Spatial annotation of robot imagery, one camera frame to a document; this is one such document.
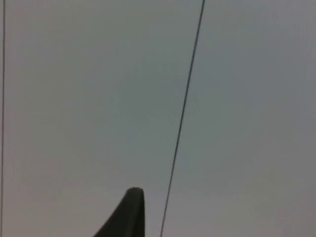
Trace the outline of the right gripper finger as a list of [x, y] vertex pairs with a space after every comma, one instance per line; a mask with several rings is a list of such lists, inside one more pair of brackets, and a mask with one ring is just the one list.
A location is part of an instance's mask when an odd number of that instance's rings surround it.
[[132, 187], [96, 232], [96, 237], [144, 237], [145, 236], [145, 195], [144, 190]]

